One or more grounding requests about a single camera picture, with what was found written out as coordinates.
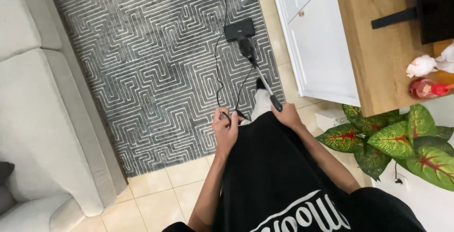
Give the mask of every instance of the black monitor stand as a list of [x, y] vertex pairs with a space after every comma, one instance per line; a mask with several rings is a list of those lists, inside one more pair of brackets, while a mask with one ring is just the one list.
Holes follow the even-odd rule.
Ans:
[[372, 29], [377, 29], [392, 24], [400, 23], [408, 20], [415, 20], [418, 18], [418, 11], [416, 7], [402, 10], [400, 12], [379, 18], [372, 21]]

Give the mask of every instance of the wooden table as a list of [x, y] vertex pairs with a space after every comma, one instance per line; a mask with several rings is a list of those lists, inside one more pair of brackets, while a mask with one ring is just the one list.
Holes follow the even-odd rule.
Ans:
[[419, 22], [373, 30], [371, 21], [414, 6], [410, 0], [338, 0], [360, 103], [372, 116], [417, 103], [407, 91], [406, 68], [416, 57], [434, 55], [421, 45]]

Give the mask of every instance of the crumpled paper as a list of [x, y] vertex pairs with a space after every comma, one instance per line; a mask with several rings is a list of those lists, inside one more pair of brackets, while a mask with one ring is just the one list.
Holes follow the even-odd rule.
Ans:
[[437, 57], [437, 68], [448, 73], [454, 73], [454, 40], [443, 52]]
[[414, 76], [421, 77], [431, 72], [438, 71], [434, 67], [437, 66], [437, 62], [434, 58], [429, 55], [424, 55], [416, 58], [407, 67], [407, 76], [413, 78]]
[[429, 55], [424, 55], [413, 60], [407, 67], [407, 76], [413, 78], [414, 76], [428, 75], [438, 71], [434, 67], [448, 73], [454, 73], [454, 40], [451, 45], [443, 50], [441, 56], [436, 59], [431, 58]]

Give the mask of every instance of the black t-shirt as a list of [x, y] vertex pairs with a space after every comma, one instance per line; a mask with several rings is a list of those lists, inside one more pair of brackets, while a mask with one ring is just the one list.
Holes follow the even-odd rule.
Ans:
[[[222, 189], [213, 231], [425, 231], [405, 203], [380, 189], [339, 189], [272, 112], [239, 127]], [[175, 223], [164, 231], [192, 230]]]

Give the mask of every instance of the gray patterned rug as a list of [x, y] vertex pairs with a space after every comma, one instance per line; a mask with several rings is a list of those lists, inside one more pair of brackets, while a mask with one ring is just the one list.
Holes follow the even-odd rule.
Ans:
[[[258, 0], [227, 0], [227, 23], [250, 17], [259, 66], [284, 96]], [[224, 0], [56, 0], [128, 177], [214, 153], [214, 48]], [[234, 108], [250, 64], [236, 43], [218, 46], [221, 105]], [[239, 110], [251, 115], [256, 73]]]

